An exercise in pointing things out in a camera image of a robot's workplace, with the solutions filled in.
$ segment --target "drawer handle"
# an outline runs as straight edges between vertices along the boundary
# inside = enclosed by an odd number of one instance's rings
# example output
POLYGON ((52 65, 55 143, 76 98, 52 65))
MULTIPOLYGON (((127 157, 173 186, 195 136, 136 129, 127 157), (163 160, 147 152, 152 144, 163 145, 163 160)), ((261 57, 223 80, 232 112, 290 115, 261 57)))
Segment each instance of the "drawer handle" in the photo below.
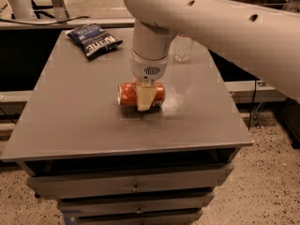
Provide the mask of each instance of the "drawer handle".
POLYGON ((138 187, 136 183, 134 183, 134 187, 131 189, 132 192, 140 192, 141 189, 138 187))
POLYGON ((141 209, 141 207, 139 207, 139 209, 135 213, 136 214, 143 214, 143 210, 141 209))

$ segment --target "blue chip bag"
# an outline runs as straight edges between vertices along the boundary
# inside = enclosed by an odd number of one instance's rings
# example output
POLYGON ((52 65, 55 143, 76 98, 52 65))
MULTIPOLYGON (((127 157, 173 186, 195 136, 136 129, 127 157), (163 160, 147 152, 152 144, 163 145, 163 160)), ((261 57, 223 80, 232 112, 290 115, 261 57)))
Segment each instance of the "blue chip bag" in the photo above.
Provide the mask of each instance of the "blue chip bag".
POLYGON ((115 38, 96 23, 77 27, 68 32, 67 35, 73 39, 74 43, 82 47, 88 58, 107 53, 123 42, 123 40, 115 38))

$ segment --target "power cord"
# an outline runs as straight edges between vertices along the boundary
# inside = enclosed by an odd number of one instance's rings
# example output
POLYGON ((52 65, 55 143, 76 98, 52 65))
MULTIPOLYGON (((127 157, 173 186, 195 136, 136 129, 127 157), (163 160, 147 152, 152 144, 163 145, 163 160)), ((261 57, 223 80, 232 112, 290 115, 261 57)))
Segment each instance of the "power cord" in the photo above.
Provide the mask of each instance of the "power cord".
POLYGON ((251 120, 252 120, 252 111, 255 106, 255 97, 256 97, 256 90, 257 90, 257 79, 254 80, 254 92, 253 92, 253 98, 252 98, 252 109, 250 111, 249 120, 247 122, 247 129, 250 130, 251 120))
POLYGON ((15 121, 13 121, 8 114, 0 107, 0 111, 4 114, 4 116, 13 124, 17 124, 15 121))
POLYGON ((0 22, 4 22, 4 23, 16 23, 16 24, 23 24, 23 25, 36 25, 36 26, 41 26, 41 25, 53 25, 53 24, 60 24, 60 23, 67 23, 67 22, 71 22, 74 20, 79 20, 79 19, 88 19, 88 16, 80 16, 80 17, 76 17, 73 19, 67 19, 67 20, 63 20, 63 21, 57 21, 57 22, 48 22, 48 23, 34 23, 34 22, 19 22, 19 21, 14 21, 14 20, 7 20, 7 19, 0 19, 0 22))

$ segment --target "desk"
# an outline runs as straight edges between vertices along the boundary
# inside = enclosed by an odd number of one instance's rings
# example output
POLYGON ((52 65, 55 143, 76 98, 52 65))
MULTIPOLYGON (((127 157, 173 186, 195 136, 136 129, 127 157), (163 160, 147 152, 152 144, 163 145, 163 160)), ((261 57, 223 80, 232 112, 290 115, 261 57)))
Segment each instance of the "desk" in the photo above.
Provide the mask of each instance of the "desk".
POLYGON ((252 139, 197 43, 189 62, 170 58, 161 109, 121 108, 133 29, 107 30, 124 43, 93 61, 60 35, 1 159, 78 224, 192 222, 252 139))

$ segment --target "terrazzo floor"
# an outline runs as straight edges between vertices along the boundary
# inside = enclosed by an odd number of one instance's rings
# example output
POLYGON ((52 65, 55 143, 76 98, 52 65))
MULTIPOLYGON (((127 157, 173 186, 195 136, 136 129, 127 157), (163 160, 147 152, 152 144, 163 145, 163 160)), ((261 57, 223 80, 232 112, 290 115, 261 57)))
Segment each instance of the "terrazzo floor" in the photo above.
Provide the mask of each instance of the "terrazzo floor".
MULTIPOLYGON (((292 149, 275 112, 262 112, 260 121, 261 129, 250 128, 254 145, 239 152, 232 174, 193 225, 300 224, 300 150, 292 149)), ((0 134, 13 127, 0 124, 0 134)), ((65 224, 56 202, 35 198, 27 177, 18 167, 0 166, 0 224, 65 224)))

